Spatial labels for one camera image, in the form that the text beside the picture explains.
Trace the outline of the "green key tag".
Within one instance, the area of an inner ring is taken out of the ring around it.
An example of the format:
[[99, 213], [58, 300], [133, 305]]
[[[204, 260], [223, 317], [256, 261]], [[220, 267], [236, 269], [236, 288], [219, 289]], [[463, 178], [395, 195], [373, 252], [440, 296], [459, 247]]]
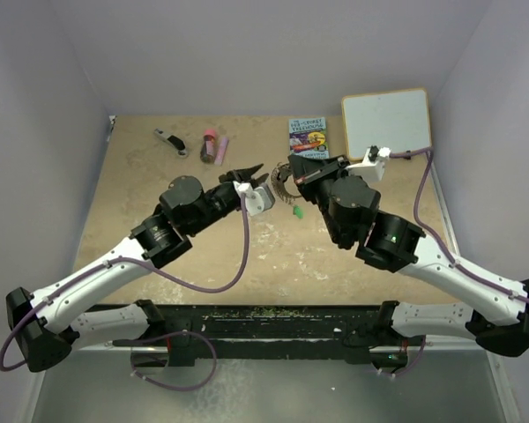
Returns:
[[293, 207], [293, 214], [298, 218], [298, 219], [302, 219], [303, 218], [303, 211], [302, 209], [299, 207], [299, 206], [294, 206]]

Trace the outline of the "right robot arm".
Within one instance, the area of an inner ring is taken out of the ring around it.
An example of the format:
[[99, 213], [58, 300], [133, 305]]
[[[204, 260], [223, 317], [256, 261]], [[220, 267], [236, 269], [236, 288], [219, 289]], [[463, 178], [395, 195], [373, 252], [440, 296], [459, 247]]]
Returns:
[[449, 305], [387, 301], [375, 322], [376, 338], [394, 345], [402, 337], [441, 335], [472, 339], [488, 352], [519, 357], [529, 349], [529, 278], [494, 274], [451, 253], [436, 231], [381, 211], [381, 194], [370, 187], [382, 179], [390, 149], [371, 146], [360, 163], [339, 155], [325, 160], [291, 155], [271, 181], [284, 201], [293, 180], [298, 196], [317, 206], [332, 242], [355, 249], [356, 257], [380, 271], [425, 282], [455, 298]]

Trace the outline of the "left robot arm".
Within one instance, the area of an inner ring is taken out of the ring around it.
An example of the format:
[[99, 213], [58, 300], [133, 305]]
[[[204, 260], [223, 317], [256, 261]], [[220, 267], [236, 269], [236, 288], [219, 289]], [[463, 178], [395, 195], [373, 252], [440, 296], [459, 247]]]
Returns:
[[98, 333], [84, 316], [90, 307], [138, 278], [163, 276], [163, 267], [191, 248], [192, 237], [231, 212], [242, 214], [246, 262], [249, 218], [274, 204], [266, 175], [256, 175], [260, 168], [228, 171], [212, 189], [204, 189], [194, 176], [178, 176], [160, 195], [153, 213], [104, 256], [44, 288], [10, 291], [5, 304], [11, 332], [0, 350], [0, 370], [17, 369], [4, 362], [11, 343], [17, 344], [22, 365], [33, 373], [57, 365], [84, 344], [86, 335]]

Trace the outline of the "large keyring with small rings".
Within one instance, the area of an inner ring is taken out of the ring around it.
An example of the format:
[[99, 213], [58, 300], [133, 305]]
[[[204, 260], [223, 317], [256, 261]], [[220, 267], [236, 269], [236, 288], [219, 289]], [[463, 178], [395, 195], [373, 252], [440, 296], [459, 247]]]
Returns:
[[285, 204], [292, 205], [298, 197], [288, 192], [286, 188], [286, 183], [281, 183], [276, 180], [276, 175], [277, 175], [276, 167], [271, 171], [271, 174], [270, 174], [270, 185], [272, 187], [272, 190], [278, 199], [280, 199]]

